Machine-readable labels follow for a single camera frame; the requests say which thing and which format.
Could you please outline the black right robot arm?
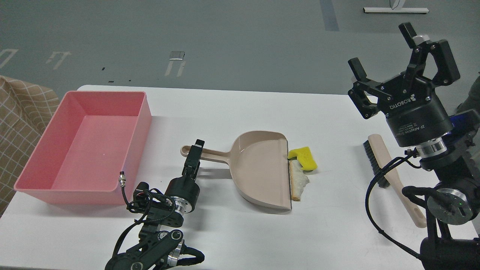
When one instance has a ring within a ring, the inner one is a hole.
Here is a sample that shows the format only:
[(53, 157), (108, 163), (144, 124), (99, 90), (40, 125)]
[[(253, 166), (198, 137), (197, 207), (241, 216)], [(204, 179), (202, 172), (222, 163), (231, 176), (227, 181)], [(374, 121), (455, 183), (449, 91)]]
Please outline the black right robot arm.
[[(363, 146), (374, 177), (367, 187), (365, 210), (387, 240), (422, 262), (426, 270), (478, 270), (479, 238), (455, 239), (449, 226), (479, 215), (479, 168), (469, 149), (479, 131), (475, 109), (449, 116), (435, 93), (460, 78), (447, 40), (418, 35), (409, 22), (399, 30), (412, 50), (405, 71), (386, 82), (367, 77), (358, 58), (348, 61), (355, 82), (348, 95), (363, 118), (384, 113), (403, 157), (392, 158), (379, 134)], [(427, 229), (420, 251), (401, 244), (375, 222), (370, 195), (375, 185), (391, 186), (416, 226)]]

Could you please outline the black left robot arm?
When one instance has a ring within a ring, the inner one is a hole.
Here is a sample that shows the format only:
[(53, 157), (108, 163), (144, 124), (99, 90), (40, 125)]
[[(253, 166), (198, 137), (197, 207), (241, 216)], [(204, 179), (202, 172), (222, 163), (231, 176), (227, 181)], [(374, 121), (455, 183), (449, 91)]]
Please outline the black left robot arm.
[(119, 183), (126, 208), (141, 217), (127, 227), (115, 244), (106, 270), (168, 270), (202, 263), (204, 254), (185, 245), (180, 230), (184, 215), (195, 209), (200, 194), (196, 182), (204, 141), (198, 139), (186, 156), (181, 176), (172, 179), (165, 192), (140, 182), (126, 197), (126, 176)]

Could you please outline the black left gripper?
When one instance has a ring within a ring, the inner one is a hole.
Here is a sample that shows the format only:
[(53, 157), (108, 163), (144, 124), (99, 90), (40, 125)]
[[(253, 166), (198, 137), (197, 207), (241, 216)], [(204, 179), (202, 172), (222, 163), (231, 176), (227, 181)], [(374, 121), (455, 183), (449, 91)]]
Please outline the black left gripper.
[(165, 195), (175, 202), (175, 212), (179, 214), (194, 211), (197, 204), (200, 188), (195, 179), (204, 144), (204, 140), (197, 139), (194, 145), (182, 147), (182, 155), (186, 157), (182, 177), (172, 179), (165, 191)]

